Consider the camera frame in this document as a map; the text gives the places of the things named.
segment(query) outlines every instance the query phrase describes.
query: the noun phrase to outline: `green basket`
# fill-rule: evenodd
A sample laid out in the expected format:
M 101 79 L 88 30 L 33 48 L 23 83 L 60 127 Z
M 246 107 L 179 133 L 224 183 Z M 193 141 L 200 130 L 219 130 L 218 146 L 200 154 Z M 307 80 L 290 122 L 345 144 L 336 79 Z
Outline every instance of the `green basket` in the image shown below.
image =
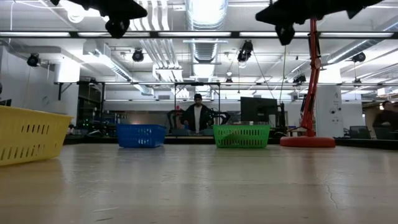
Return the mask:
M 269 125 L 215 125 L 217 147 L 264 148 L 268 144 Z

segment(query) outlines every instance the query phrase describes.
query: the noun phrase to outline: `cap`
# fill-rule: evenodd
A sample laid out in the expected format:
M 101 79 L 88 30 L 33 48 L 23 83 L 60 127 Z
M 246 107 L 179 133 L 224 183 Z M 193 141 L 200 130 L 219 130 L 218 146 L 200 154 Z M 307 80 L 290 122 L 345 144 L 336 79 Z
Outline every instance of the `cap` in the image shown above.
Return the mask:
M 193 97 L 193 99 L 194 99 L 194 100 L 195 100 L 195 99 L 201 99 L 201 94 L 200 94 L 200 93 L 195 94 L 195 96 Z

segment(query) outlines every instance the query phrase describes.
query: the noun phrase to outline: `plastic basket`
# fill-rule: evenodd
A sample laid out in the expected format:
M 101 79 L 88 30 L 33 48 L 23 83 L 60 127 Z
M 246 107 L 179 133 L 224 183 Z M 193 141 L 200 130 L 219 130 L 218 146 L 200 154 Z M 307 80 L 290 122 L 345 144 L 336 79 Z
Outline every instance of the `plastic basket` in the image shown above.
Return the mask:
M 120 147 L 158 147 L 163 145 L 166 127 L 156 124 L 118 124 Z
M 264 148 L 268 144 L 269 125 L 213 126 L 217 147 Z
M 0 166 L 57 157 L 71 118 L 0 106 Z

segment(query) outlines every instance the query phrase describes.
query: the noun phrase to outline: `blue basket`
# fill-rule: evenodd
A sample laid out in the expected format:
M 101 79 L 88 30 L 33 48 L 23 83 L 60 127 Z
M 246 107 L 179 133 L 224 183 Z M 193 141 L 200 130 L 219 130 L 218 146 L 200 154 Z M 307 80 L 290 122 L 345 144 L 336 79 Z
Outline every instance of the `blue basket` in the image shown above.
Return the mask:
M 118 124 L 120 147 L 158 147 L 163 145 L 166 127 L 156 124 Z

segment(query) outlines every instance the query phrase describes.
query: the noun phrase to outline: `person seated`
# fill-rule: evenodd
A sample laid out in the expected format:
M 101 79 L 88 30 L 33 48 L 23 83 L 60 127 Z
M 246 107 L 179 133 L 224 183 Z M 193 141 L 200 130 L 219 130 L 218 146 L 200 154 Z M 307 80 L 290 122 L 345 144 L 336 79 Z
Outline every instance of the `person seated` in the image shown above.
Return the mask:
M 195 104 L 188 107 L 182 115 L 181 121 L 189 127 L 189 130 L 198 134 L 211 124 L 211 119 L 208 117 L 210 109 L 202 104 L 201 94 L 195 94 L 194 100 Z
M 394 105 L 386 100 L 383 102 L 384 110 L 376 116 L 373 122 L 374 127 L 391 127 L 398 130 L 398 113 L 394 111 Z

